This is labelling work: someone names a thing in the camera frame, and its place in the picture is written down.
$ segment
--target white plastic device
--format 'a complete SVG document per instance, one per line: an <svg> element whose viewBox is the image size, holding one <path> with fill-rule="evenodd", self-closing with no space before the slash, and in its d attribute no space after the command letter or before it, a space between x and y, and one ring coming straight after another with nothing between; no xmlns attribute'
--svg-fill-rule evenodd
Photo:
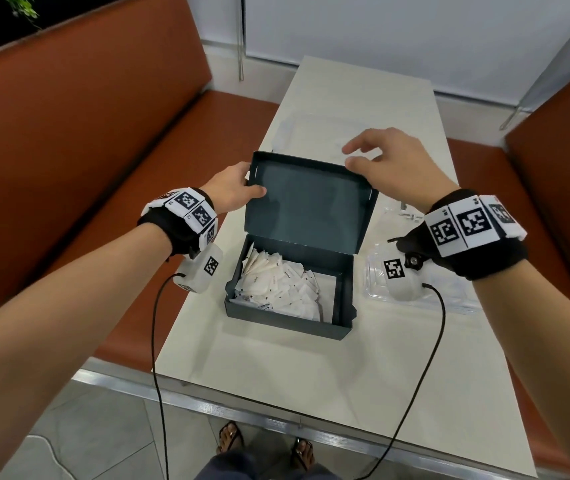
<svg viewBox="0 0 570 480"><path fill-rule="evenodd" d="M202 293L209 288L209 283L222 261L223 251L212 242L195 258L185 256L176 270L176 273L180 274L174 276L174 283L187 291Z"/></svg>
<svg viewBox="0 0 570 480"><path fill-rule="evenodd" d="M392 298L398 301L415 301L425 295L421 272L405 266L405 254L398 250L395 242L381 244L378 256L382 261L387 290Z"/></svg>

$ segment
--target foot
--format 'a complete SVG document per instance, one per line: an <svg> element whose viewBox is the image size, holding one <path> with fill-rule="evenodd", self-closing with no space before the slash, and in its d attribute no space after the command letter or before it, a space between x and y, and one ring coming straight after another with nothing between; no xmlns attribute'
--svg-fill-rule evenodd
<svg viewBox="0 0 570 480"><path fill-rule="evenodd" d="M237 436L240 431L236 429L236 425L229 423L220 430L220 437L218 438L220 444L216 448L216 454L221 454L226 451L240 450L243 448L243 442Z"/></svg>
<svg viewBox="0 0 570 480"><path fill-rule="evenodd" d="M298 468L299 470L309 470L309 468L316 463L316 460L313 457L312 444L307 440L297 440L295 448L297 455L296 458L292 458L292 467Z"/></svg>

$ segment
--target pants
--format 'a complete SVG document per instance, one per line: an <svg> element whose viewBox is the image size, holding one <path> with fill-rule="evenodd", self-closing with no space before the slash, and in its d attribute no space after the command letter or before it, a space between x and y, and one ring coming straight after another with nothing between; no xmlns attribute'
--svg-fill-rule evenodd
<svg viewBox="0 0 570 480"><path fill-rule="evenodd" d="M243 451L228 451L216 455L196 475L195 480L257 480L254 459ZM309 470L295 470L287 480L340 480L327 468L316 463Z"/></svg>

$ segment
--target tabletop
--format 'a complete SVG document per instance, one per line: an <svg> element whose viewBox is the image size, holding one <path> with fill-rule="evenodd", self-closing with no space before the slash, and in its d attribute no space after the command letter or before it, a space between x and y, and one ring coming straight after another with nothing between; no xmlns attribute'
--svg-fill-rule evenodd
<svg viewBox="0 0 570 480"><path fill-rule="evenodd" d="M260 150L338 162L361 127L418 137L456 179L431 83L305 57ZM339 135L330 128L342 128ZM190 293L156 361L159 374L378 435L397 427L440 328L440 311L368 298L365 258L381 239L390 199L381 195L354 258L358 316L343 340L229 318L225 283L238 260L245 209L225 218L224 259L203 294ZM448 325L403 442L536 475L504 354L482 313L447 313Z"/></svg>

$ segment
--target white cable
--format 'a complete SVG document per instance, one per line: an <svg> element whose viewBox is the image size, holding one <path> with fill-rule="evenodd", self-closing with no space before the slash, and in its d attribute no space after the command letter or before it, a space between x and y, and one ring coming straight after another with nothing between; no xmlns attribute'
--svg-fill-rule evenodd
<svg viewBox="0 0 570 480"><path fill-rule="evenodd" d="M76 477L72 475L72 473L65 468L65 466L56 458L56 453L54 453L54 447L51 445L51 442L49 441L49 438L46 438L45 436L41 436L41 435L27 435L27 438L40 438L41 440L44 440L45 443L47 443L47 447L49 448L49 453L51 454L51 457L54 459L54 462L60 467L61 470L63 470L67 476L69 478L71 478L71 480L76 480Z"/></svg>

